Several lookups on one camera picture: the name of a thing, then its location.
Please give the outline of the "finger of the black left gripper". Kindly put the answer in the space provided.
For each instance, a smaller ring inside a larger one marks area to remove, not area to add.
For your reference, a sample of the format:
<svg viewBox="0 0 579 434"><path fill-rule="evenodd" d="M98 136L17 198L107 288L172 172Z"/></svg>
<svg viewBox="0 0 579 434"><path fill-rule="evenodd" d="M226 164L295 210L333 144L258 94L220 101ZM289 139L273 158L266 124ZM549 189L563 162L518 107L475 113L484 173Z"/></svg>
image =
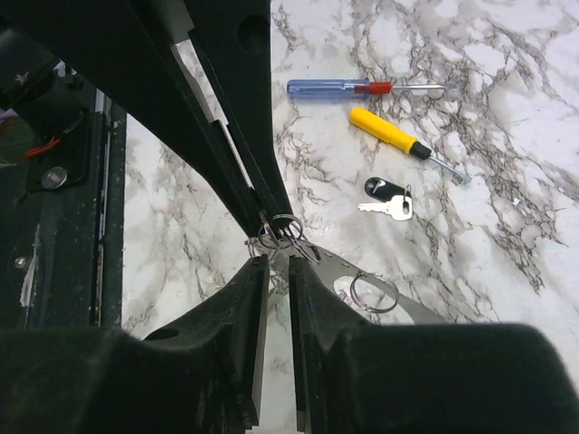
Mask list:
<svg viewBox="0 0 579 434"><path fill-rule="evenodd" d="M141 1L4 1L1 16L79 72L212 186L247 235L261 226L241 168L152 8Z"/></svg>
<svg viewBox="0 0 579 434"><path fill-rule="evenodd" d="M273 145L271 3L192 0L185 7L193 24L190 40L226 116L259 213L271 226L287 226L293 211Z"/></svg>

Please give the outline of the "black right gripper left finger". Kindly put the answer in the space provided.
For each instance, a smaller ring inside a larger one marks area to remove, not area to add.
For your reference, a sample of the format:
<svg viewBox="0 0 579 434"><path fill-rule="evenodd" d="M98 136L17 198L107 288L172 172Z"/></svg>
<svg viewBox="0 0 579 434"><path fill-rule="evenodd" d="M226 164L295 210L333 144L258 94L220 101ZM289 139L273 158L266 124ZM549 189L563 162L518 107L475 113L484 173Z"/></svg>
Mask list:
<svg viewBox="0 0 579 434"><path fill-rule="evenodd" d="M1 334L4 433L243 433L260 417L269 266L137 339L117 327Z"/></svg>

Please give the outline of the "black key tag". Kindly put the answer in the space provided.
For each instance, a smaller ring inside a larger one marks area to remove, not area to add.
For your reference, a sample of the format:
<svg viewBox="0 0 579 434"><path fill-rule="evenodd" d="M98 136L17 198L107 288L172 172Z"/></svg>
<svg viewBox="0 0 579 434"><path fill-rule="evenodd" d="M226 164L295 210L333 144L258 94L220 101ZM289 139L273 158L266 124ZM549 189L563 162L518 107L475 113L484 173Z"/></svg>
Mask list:
<svg viewBox="0 0 579 434"><path fill-rule="evenodd" d="M364 190L368 196L382 202L389 202L397 195L406 198L412 197L410 185L402 187L377 176L370 177L365 181Z"/></svg>

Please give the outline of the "silver key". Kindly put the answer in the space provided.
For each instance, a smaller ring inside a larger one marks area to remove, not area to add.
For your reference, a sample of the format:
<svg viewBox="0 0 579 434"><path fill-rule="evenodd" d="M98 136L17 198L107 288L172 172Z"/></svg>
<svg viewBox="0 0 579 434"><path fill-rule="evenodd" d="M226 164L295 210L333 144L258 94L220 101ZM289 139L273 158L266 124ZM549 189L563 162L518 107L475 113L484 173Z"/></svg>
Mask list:
<svg viewBox="0 0 579 434"><path fill-rule="evenodd" d="M413 217L413 201L410 196L395 195L385 203L359 203L361 212L378 212L390 216L397 222L408 221Z"/></svg>

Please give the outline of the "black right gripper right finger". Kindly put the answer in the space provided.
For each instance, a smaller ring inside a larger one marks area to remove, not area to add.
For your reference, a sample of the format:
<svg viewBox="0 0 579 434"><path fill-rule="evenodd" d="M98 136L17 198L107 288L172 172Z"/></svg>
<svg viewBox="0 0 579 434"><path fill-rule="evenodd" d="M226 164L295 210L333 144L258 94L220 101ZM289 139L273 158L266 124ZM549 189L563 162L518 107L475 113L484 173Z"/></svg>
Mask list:
<svg viewBox="0 0 579 434"><path fill-rule="evenodd" d="M303 433L575 433L578 397L535 328L374 325L289 262Z"/></svg>

